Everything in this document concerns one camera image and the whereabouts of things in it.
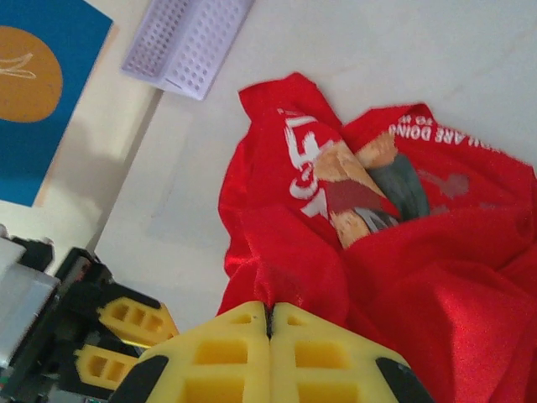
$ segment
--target printed graphic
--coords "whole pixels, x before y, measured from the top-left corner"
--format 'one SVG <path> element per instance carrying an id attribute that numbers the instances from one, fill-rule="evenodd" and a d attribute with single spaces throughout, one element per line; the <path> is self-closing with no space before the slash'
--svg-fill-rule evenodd
<path id="1" fill-rule="evenodd" d="M 392 133 L 381 133 L 358 150 L 356 156 L 383 194 L 397 207 L 403 221 L 430 214 L 420 178 L 409 159 L 397 150 Z"/>
<path id="2" fill-rule="evenodd" d="M 398 224 L 383 210 L 385 195 L 345 142 L 322 152 L 314 173 L 324 186 L 330 219 L 343 248 Z"/>
<path id="3" fill-rule="evenodd" d="M 0 199 L 34 203 L 111 24 L 84 0 L 2 0 Z"/>
<path id="4" fill-rule="evenodd" d="M 0 119 L 34 123 L 50 116 L 60 102 L 60 63 L 36 36 L 0 26 Z"/>

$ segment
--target white surface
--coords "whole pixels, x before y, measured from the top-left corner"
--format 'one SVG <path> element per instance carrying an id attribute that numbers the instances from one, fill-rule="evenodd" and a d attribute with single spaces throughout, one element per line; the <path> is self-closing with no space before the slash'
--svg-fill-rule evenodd
<path id="1" fill-rule="evenodd" d="M 100 234 L 155 94 L 119 70 L 149 0 L 89 3 L 114 25 L 38 196 L 40 207 L 0 201 L 0 222 L 10 234 L 54 241 L 56 266 L 71 247 L 85 247 Z"/>
<path id="2" fill-rule="evenodd" d="M 257 0 L 209 97 L 163 96 L 99 256 L 164 301 L 181 331 L 214 315 L 227 283 L 217 197 L 248 128 L 237 90 L 291 71 L 316 81 L 343 121 L 425 101 L 443 123 L 537 163 L 536 30 L 534 0 Z"/>

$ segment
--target red t-shirt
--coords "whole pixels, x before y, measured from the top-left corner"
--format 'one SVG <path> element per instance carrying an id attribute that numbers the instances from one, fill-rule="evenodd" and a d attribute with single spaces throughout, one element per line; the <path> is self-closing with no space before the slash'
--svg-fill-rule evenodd
<path id="1" fill-rule="evenodd" d="M 298 73 L 240 98 L 220 312 L 291 302 L 401 353 L 438 402 L 537 401 L 533 169 L 424 104 L 342 125 Z"/>

